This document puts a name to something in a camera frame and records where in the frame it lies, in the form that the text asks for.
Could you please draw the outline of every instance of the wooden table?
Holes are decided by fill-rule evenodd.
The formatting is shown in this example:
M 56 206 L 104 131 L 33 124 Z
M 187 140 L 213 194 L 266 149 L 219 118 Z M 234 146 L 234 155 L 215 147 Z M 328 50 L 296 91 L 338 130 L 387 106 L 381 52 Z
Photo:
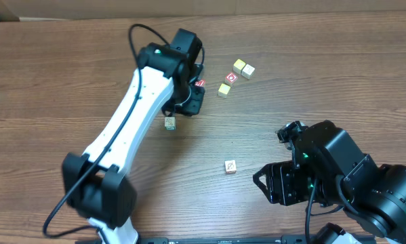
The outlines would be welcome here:
M 95 236 L 47 241 L 41 227 L 63 195 L 64 156 L 98 136 L 129 86 L 136 22 L 168 40 L 178 28 L 196 32 L 207 64 L 201 114 L 178 116 L 176 131 L 159 114 L 135 158 L 132 220 L 143 237 L 303 233 L 306 203 L 271 205 L 251 179 L 290 159 L 274 132 L 296 119 L 332 120 L 379 165 L 406 165 L 406 12 L 0 23 L 0 243 Z M 143 30 L 135 39 L 159 42 Z M 237 58 L 256 73 L 220 98 Z M 236 174 L 225 174 L 227 159 Z M 329 221 L 364 234 L 343 213 L 312 218 L 311 232 Z M 50 230 L 82 224 L 65 206 Z

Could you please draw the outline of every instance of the block with red symbol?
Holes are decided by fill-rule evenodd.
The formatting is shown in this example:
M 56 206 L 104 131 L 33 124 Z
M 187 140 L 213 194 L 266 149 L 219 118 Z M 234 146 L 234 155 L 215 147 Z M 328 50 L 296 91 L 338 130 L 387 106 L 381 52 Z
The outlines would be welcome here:
M 205 86 L 205 80 L 200 80 L 195 82 L 195 86 L 199 86 L 199 87 L 204 87 Z
M 233 84 L 237 81 L 238 77 L 233 73 L 230 72 L 226 77 L 225 77 L 225 84 L 229 85 L 230 87 L 233 86 Z

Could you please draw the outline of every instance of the wooden block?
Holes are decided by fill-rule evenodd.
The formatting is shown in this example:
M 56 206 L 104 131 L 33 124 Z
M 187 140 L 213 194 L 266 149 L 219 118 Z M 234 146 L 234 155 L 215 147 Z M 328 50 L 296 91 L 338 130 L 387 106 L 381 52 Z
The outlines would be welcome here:
M 235 82 L 237 81 L 238 76 L 235 75 L 233 72 L 230 72 L 227 76 L 225 76 L 225 84 L 229 85 L 232 87 Z
M 229 160 L 225 161 L 225 172 L 228 174 L 233 174 L 236 173 L 236 161 L 235 160 Z
M 228 92 L 230 91 L 231 87 L 225 85 L 225 84 L 221 84 L 221 87 L 219 87 L 218 90 L 218 96 L 222 97 L 222 98 L 227 98 Z
M 165 117 L 165 128 L 168 130 L 176 129 L 176 118 L 175 117 Z
M 251 65 L 247 64 L 245 65 L 245 68 L 242 70 L 242 76 L 245 77 L 246 79 L 250 79 L 251 76 L 254 74 L 255 68 L 252 67 Z
M 232 70 L 238 73 L 239 75 L 242 73 L 243 67 L 245 67 L 246 63 L 240 59 L 238 59 L 235 64 L 232 66 Z
M 199 86 L 199 87 L 204 87 L 205 86 L 205 80 L 202 79 L 200 81 L 197 81 L 197 82 L 195 82 L 195 85 Z

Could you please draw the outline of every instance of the black mount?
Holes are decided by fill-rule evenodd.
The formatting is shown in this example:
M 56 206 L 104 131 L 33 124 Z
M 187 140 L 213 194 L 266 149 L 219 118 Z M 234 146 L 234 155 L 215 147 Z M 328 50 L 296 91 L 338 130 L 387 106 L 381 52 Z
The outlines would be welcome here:
M 266 185 L 260 177 L 266 178 Z M 293 205 L 308 200 L 311 180 L 304 170 L 295 169 L 291 161 L 269 163 L 253 175 L 254 183 L 270 203 Z
M 92 165 L 88 157 L 67 154 L 62 162 L 66 192 Z M 103 176 L 97 174 L 100 170 L 105 172 Z M 125 174 L 117 172 L 115 165 L 109 169 L 98 167 L 68 198 L 67 204 L 76 209 L 80 216 L 100 220 L 111 229 L 124 225 L 134 210 L 137 194 Z
M 328 223 L 312 236 L 314 243 L 333 243 L 340 235 L 346 232 L 336 224 Z M 362 244 L 376 244 L 373 236 L 352 235 Z M 167 238 L 141 238 L 136 244 L 307 244 L 304 235 L 283 235 L 281 237 L 256 238 L 210 238 L 210 239 L 167 239 Z

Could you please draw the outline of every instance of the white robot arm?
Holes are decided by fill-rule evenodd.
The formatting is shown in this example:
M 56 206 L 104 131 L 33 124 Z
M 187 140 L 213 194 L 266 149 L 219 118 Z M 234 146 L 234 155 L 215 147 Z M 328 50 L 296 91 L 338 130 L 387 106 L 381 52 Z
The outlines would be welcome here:
M 133 113 L 110 147 L 110 151 L 99 162 L 99 166 L 106 169 L 116 165 L 119 168 L 118 173 L 128 174 L 130 172 L 136 151 L 147 129 L 161 107 L 171 98 L 174 91 L 172 78 L 165 78 L 162 71 L 145 67 L 141 70 L 141 73 L 142 89 L 140 100 L 136 103 Z M 135 70 L 129 90 L 108 125 L 94 142 L 85 149 L 84 154 L 89 155 L 88 161 L 94 162 L 98 158 L 118 126 L 120 126 L 135 99 L 138 90 L 138 79 L 139 73 L 138 70 Z M 92 226 L 97 226 L 103 230 L 101 238 L 104 243 L 134 244 L 138 240 L 138 233 L 133 228 L 130 217 L 124 225 L 114 229 L 109 228 L 106 223 L 95 218 L 89 218 L 88 222 Z
M 160 109 L 186 116 L 199 113 L 205 90 L 196 87 L 202 69 L 195 60 L 202 42 L 187 30 L 179 29 L 174 40 L 166 45 L 150 43 L 138 57 L 129 40 L 138 68 L 130 87 L 102 133 L 82 156 L 69 153 L 62 164 L 66 195 L 50 213 L 43 225 L 43 234 L 57 238 L 81 229 L 95 228 L 103 243 L 134 244 L 138 233 L 130 214 L 136 204 L 136 191 L 127 179 L 136 151 Z M 51 235 L 47 227 L 67 202 L 91 224 Z

